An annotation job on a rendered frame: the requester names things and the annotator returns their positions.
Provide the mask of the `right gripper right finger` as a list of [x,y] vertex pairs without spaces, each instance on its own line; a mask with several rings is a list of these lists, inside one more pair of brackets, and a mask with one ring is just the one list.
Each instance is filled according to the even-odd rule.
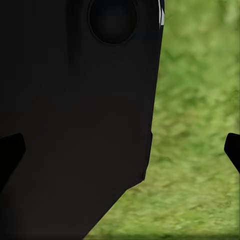
[[240,173],[240,135],[229,133],[227,135],[224,151]]

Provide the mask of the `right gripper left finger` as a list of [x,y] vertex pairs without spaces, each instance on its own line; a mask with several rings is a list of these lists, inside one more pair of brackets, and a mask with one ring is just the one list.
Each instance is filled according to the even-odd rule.
[[0,138],[0,193],[26,152],[21,133]]

